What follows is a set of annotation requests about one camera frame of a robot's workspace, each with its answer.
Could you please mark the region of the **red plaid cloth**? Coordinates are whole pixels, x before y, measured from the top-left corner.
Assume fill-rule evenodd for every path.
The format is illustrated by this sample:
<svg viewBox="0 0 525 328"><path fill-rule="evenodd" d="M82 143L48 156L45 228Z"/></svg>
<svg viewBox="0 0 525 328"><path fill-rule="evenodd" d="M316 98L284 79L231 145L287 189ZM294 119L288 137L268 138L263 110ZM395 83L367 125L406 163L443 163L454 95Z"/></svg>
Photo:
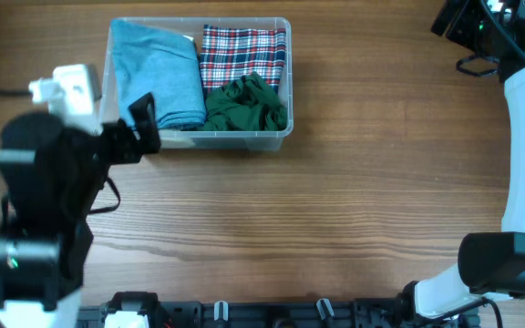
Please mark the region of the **red plaid cloth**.
<svg viewBox="0 0 525 328"><path fill-rule="evenodd" d="M205 25L199 64L202 89L209 94L256 72L277 92L286 63L286 50L284 28L263 30Z"/></svg>

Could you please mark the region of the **clear plastic storage container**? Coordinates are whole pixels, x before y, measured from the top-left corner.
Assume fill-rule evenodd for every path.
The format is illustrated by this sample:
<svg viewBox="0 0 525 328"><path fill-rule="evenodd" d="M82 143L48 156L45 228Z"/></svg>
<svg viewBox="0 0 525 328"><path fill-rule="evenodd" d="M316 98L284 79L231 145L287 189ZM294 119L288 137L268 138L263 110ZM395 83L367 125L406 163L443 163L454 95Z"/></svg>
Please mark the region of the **clear plastic storage container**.
<svg viewBox="0 0 525 328"><path fill-rule="evenodd" d="M284 28L286 30L286 63L283 68L279 90L276 92L283 105L287 108L288 121L285 130L202 131L199 130L199 127L186 129L159 128L160 142L163 148L277 150L283 144L284 138L293 130L291 27L287 20L281 17L120 17L115 19L123 19L131 23L166 30L187 37L195 45L199 64L203 27L205 25L222 28L252 28L263 30ZM118 109L118 91L115 71L111 57L112 47L113 38L109 25L107 53L103 72L102 99L100 102L100 116L105 121L121 118Z"/></svg>

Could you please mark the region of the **blue denim jeans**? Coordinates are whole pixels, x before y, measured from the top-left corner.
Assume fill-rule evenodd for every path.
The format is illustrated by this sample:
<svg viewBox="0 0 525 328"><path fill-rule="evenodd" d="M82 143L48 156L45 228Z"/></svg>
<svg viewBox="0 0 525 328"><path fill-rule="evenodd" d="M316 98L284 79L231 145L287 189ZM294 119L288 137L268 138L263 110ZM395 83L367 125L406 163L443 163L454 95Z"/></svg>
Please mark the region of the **blue denim jeans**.
<svg viewBox="0 0 525 328"><path fill-rule="evenodd" d="M134 127L129 106L150 93L160 129L203 126L206 107L198 56L187 37L123 19L110 24L120 117Z"/></svg>

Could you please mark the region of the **green cloth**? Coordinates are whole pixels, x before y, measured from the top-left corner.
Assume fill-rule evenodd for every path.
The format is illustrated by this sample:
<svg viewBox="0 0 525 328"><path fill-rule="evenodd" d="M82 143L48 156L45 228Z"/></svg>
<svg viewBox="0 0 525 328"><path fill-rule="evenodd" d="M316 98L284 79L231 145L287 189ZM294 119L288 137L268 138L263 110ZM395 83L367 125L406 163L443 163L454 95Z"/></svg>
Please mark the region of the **green cloth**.
<svg viewBox="0 0 525 328"><path fill-rule="evenodd" d="M205 100L202 131L282 131L287 108L256 72L213 90Z"/></svg>

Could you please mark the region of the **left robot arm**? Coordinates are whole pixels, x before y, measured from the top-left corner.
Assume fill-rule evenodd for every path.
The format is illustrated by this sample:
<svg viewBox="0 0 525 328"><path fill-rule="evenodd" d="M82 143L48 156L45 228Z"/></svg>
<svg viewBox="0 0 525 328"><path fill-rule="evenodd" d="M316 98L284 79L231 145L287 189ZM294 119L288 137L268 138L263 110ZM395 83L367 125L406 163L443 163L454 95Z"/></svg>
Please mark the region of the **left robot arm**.
<svg viewBox="0 0 525 328"><path fill-rule="evenodd" d="M129 106L135 126L105 123L98 135L32 111L10 120L0 139L0 327L73 327L93 241L87 217L113 183L111 166L160 150L156 104Z"/></svg>

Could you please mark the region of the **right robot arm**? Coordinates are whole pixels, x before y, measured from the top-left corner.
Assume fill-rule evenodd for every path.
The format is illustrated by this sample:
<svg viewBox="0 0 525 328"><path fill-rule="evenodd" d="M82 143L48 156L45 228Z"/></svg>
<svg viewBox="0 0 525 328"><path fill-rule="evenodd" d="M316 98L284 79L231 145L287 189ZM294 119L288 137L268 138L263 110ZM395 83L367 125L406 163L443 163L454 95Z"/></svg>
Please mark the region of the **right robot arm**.
<svg viewBox="0 0 525 328"><path fill-rule="evenodd" d="M456 264L412 282L396 297L396 325L464 323L465 313L525 299L525 1L447 1L431 32L471 50L456 63L473 77L496 75L510 118L510 184L498 232L470 233Z"/></svg>

